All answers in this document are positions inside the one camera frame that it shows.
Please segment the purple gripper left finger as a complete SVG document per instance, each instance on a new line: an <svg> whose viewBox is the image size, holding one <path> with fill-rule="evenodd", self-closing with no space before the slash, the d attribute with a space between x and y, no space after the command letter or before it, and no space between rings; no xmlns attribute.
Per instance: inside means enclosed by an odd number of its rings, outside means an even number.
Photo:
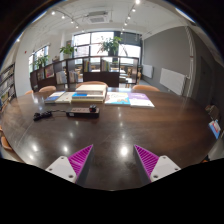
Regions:
<svg viewBox="0 0 224 224"><path fill-rule="evenodd" d="M93 146L89 145L69 157L60 156L46 171L72 183L84 183L93 158Z"/></svg>

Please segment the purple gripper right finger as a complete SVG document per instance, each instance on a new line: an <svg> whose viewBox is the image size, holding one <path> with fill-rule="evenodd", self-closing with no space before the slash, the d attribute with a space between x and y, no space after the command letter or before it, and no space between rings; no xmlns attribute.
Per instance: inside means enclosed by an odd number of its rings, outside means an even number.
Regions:
<svg viewBox="0 0 224 224"><path fill-rule="evenodd" d="M168 156L157 156L147 149L135 145L134 155L141 181L151 183L180 170Z"/></svg>

